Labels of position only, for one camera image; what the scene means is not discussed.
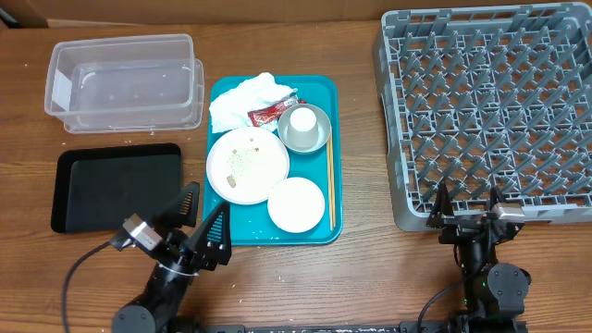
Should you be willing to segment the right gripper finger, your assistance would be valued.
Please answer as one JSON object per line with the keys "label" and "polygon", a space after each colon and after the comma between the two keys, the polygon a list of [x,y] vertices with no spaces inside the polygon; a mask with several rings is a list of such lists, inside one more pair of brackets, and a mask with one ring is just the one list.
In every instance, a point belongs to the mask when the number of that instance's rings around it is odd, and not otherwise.
{"label": "right gripper finger", "polygon": [[497,186],[492,186],[490,189],[488,208],[489,212],[496,217],[505,217],[507,215],[507,202]]}
{"label": "right gripper finger", "polygon": [[430,228],[444,228],[454,218],[450,194],[444,180],[438,184],[437,197],[434,201],[426,225]]}

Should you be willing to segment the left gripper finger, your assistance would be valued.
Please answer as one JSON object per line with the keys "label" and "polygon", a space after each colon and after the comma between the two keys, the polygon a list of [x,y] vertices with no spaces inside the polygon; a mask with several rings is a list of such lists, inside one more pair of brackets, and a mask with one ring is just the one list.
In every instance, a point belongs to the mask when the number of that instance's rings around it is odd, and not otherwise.
{"label": "left gripper finger", "polygon": [[194,228],[197,224],[200,184],[192,181],[154,218],[166,228]]}
{"label": "left gripper finger", "polygon": [[220,202],[185,241],[193,259],[229,259],[231,257],[230,204]]}

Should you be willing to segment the white napkin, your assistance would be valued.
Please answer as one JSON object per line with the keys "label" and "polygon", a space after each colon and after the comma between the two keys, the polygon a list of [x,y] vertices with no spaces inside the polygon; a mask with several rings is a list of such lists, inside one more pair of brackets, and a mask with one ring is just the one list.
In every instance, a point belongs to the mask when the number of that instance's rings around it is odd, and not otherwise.
{"label": "white napkin", "polygon": [[210,124],[213,133],[251,126],[248,117],[257,111],[275,105],[292,95],[297,89],[277,84],[269,72],[244,80],[236,88],[217,96],[209,105]]}

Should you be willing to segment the red sauce packet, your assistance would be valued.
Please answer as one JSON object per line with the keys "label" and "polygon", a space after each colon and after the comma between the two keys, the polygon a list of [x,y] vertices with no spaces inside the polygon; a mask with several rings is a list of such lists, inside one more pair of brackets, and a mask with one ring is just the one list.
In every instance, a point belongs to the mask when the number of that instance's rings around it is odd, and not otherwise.
{"label": "red sauce packet", "polygon": [[297,96],[290,96],[267,108],[254,110],[247,113],[255,127],[262,127],[277,120],[286,110],[294,105],[305,104],[306,101]]}

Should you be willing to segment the white paper cup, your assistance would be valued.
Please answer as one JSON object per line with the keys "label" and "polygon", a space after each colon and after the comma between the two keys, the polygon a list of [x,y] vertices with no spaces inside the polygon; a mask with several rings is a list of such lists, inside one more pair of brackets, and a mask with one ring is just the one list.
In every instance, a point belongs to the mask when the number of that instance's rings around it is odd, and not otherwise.
{"label": "white paper cup", "polygon": [[301,150],[316,145],[318,125],[315,112],[308,107],[298,107],[290,113],[288,138],[294,147]]}

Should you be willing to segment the grey metal bowl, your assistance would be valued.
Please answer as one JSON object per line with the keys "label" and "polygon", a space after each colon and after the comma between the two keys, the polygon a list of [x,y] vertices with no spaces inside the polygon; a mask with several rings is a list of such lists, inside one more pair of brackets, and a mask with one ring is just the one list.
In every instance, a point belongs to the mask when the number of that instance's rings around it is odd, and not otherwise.
{"label": "grey metal bowl", "polygon": [[[301,150],[297,147],[294,147],[288,138],[288,126],[289,126],[289,118],[290,113],[298,108],[298,107],[308,107],[312,109],[317,117],[317,125],[318,125],[318,138],[316,145],[311,147],[310,149]],[[330,134],[331,134],[332,126],[329,120],[329,117],[325,111],[315,105],[310,104],[299,104],[290,107],[286,110],[279,118],[277,124],[277,133],[278,137],[281,141],[293,152],[298,154],[311,154],[319,149],[321,149],[328,141]]]}

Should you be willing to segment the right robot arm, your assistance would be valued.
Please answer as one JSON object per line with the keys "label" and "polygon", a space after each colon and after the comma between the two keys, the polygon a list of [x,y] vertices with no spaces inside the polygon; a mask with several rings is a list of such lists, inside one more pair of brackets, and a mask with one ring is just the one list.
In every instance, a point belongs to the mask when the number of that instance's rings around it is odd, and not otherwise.
{"label": "right robot arm", "polygon": [[[432,297],[418,315],[419,332],[525,332],[524,299],[532,282],[530,274],[501,263],[496,247],[511,241],[524,227],[520,206],[508,203],[499,188],[489,192],[488,210],[480,216],[456,216],[446,183],[438,184],[435,203],[426,224],[441,231],[438,242],[453,246],[461,280]],[[453,313],[433,327],[423,324],[429,307],[448,292],[461,287],[466,309]]]}

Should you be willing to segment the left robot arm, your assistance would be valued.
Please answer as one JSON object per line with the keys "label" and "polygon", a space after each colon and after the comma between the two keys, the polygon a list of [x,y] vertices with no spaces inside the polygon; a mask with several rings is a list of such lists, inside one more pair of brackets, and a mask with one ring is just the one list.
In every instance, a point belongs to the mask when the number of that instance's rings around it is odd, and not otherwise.
{"label": "left robot arm", "polygon": [[114,332],[203,332],[197,318],[178,315],[184,296],[203,270],[231,257],[230,204],[219,203],[197,221],[200,184],[191,182],[149,220],[134,214],[110,241],[119,251],[137,247],[155,260],[142,293],[112,320]]}

